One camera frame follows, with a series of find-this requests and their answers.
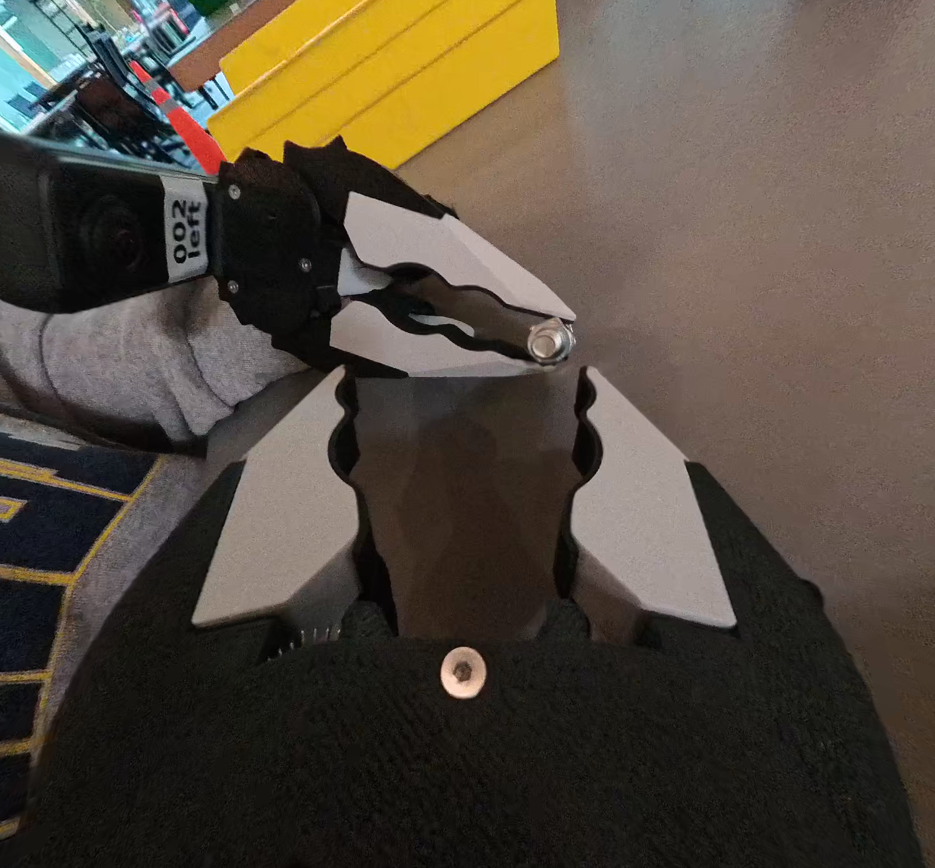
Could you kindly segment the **orange traffic cone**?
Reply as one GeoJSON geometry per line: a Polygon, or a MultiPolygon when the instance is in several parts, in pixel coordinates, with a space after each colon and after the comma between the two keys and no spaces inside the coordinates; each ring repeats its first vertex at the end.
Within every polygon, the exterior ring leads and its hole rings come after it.
{"type": "Polygon", "coordinates": [[[217,175],[225,163],[225,156],[216,140],[137,61],[130,62],[130,69],[200,167],[209,175],[217,175]]]}

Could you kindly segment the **person's left forearm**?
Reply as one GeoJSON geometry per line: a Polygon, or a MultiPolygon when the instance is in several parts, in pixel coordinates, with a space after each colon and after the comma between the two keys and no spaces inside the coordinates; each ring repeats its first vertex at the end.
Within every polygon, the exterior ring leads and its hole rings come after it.
{"type": "Polygon", "coordinates": [[[212,279],[75,314],[1,303],[2,405],[143,448],[186,445],[307,366],[212,279]]]}

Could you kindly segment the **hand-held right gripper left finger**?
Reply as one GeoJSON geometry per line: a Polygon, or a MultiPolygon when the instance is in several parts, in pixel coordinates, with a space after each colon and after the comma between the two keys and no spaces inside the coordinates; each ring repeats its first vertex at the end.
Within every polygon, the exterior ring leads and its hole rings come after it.
{"type": "Polygon", "coordinates": [[[363,601],[398,633],[389,570],[352,477],[357,412],[355,379],[340,366],[247,453],[194,627],[274,617],[310,638],[336,633],[363,601]]]}

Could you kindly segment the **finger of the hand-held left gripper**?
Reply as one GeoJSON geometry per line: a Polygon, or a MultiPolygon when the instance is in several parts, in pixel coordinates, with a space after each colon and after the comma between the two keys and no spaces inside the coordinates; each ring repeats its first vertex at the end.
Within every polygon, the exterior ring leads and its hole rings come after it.
{"type": "Polygon", "coordinates": [[[365,362],[415,378],[497,378],[546,369],[520,344],[520,331],[496,303],[466,303],[438,278],[393,277],[343,253],[337,276],[341,308],[329,345],[365,362]]]}
{"type": "Polygon", "coordinates": [[[449,214],[435,219],[353,191],[344,229],[357,259],[370,268],[420,268],[453,289],[484,291],[513,310],[576,320],[540,278],[449,214]]]}

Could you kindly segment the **yellow plastic bin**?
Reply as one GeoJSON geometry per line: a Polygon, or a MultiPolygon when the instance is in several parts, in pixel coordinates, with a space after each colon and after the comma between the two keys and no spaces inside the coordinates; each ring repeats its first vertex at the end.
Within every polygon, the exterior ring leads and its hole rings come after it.
{"type": "Polygon", "coordinates": [[[221,61],[229,161],[335,137],[394,169],[559,55],[555,0],[296,0],[221,61]]]}

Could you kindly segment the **wooden edged table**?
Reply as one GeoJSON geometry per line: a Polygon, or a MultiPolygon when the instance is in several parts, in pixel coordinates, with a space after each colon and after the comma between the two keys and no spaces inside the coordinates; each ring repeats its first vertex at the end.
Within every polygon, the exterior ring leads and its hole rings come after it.
{"type": "Polygon", "coordinates": [[[222,60],[296,0],[233,0],[200,21],[167,68],[187,92],[216,77],[222,60]]]}

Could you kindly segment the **black equipment stand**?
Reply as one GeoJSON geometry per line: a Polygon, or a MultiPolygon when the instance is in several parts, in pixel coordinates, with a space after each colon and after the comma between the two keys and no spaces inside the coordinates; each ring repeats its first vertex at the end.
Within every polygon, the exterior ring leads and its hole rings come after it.
{"type": "Polygon", "coordinates": [[[200,164],[133,75],[111,35],[85,24],[78,30],[92,58],[45,90],[37,108],[50,112],[70,101],[72,119],[108,149],[197,170],[200,164]]]}

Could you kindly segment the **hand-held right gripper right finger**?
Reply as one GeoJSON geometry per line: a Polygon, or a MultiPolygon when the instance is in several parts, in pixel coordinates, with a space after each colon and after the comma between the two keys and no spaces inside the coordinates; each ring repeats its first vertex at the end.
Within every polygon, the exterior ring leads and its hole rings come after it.
{"type": "Polygon", "coordinates": [[[559,527],[558,596],[612,644],[657,617],[735,628],[684,453],[596,367],[580,369],[574,413],[579,479],[559,527]]]}

